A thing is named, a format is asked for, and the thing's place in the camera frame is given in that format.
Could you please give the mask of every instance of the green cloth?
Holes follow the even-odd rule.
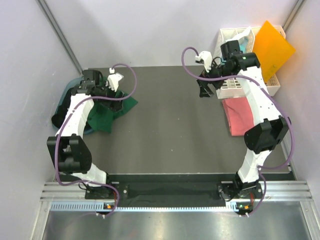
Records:
[[[103,81],[100,80],[100,83],[103,84],[106,82],[106,80],[107,78],[103,78]],[[100,102],[95,102],[88,115],[87,123],[94,131],[111,133],[113,121],[125,115],[135,105],[137,105],[137,103],[138,101],[136,101],[133,97],[129,97],[122,101],[122,109],[114,112]]]

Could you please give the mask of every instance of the metal floor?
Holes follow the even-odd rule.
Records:
[[[43,240],[311,240],[299,202],[265,202],[248,219],[233,212],[83,214],[50,212]]]
[[[194,73],[203,67],[193,66]],[[99,69],[104,76],[108,69]],[[196,81],[181,66],[135,67],[139,102],[114,121],[112,133],[84,137],[93,162],[111,174],[234,173],[246,154],[243,137],[230,135],[227,118],[215,95],[200,98]],[[134,79],[127,68],[119,89],[130,92]],[[285,161],[280,146],[265,166]]]

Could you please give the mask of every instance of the cable connector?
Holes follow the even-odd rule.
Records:
[[[198,64],[203,64],[205,71],[208,73],[211,70],[213,57],[211,52],[202,51],[198,56],[195,56],[195,62]]]

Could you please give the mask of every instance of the ventilation grille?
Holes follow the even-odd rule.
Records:
[[[52,202],[51,211],[60,212],[109,212],[104,202]],[[116,212],[237,212],[235,202],[211,207],[117,207]]]

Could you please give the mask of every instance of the orange folder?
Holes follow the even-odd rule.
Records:
[[[296,50],[266,21],[255,36],[253,52],[259,59],[266,83]]]

